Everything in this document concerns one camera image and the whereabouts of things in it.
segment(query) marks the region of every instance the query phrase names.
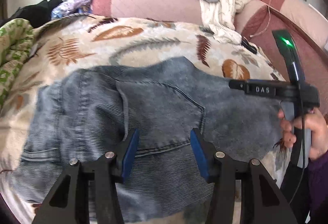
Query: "denim fabric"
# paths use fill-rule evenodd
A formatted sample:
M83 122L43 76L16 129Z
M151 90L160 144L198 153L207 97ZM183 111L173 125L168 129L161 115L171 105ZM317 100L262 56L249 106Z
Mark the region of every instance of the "denim fabric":
M140 130L131 176L117 184L125 222L163 217L199 205L212 194L190 146L198 127L232 158L263 158L280 139L279 101L231 90L184 57L146 68L80 69L39 90L30 135L11 184L41 203L76 157L91 161Z

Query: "floral bedspread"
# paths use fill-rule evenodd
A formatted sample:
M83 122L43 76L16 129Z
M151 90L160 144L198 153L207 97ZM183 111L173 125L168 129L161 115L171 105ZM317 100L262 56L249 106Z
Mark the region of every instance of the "floral bedspread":
M219 43L210 29L196 24L74 14L33 30L33 35L28 25L24 32L30 35L21 36L22 31L16 39L6 39L1 46L2 51L8 53L17 51L19 40L32 42L20 49L26 55L21 65L25 64L6 87L8 93L1 104L0 115L0 193L22 224L32 222L37 205L21 200L19 194L9 188L8 179L19 162L39 87L50 85L79 68L117 64L141 67L175 56L185 56L198 69L211 75L284 80L260 48L255 55L240 45ZM0 42L4 41L3 35L0 33ZM10 60L3 59L0 69L8 62ZM280 185L289 158L281 158L278 152L275 149L269 152L262 163ZM240 203L236 203L236 208L240 210ZM170 221L185 223L180 213L160 223Z

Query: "metal screw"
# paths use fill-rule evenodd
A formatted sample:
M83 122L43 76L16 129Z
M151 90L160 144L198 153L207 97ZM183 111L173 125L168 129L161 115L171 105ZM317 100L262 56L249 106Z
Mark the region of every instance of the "metal screw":
M78 159L74 157L69 161L69 164L71 166L75 166L78 162L79 162Z
M260 161L256 158L253 158L252 159L252 164L255 165L255 166L258 166L260 164Z
M115 155L114 152L107 152L107 153L105 154L106 158L113 158L114 155Z
M225 154L224 154L224 152L216 152L215 156L218 158L224 158Z

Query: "hand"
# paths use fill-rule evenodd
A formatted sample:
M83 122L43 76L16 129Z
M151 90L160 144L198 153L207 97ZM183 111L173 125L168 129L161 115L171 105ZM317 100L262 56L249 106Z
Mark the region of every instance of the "hand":
M291 133L292 125L296 128L302 128L302 118L298 117L293 121L285 119L284 112L280 109L278 117L281 119L280 126L283 129L282 139L287 148L293 147L296 142L296 136ZM312 114L304 116L305 129L312 131L312 142L309 153L309 158L314 161L320 158L328 151L328 126L318 108L313 109Z

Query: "green light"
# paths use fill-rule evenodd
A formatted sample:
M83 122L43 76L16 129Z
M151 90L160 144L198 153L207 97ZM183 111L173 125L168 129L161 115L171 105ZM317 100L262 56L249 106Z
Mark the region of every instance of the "green light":
M288 46L290 46L290 47L294 47L294 45L292 45L291 42L290 42L289 40L286 40L286 39L283 38L283 37L281 37L281 40L282 40L285 44L287 44Z

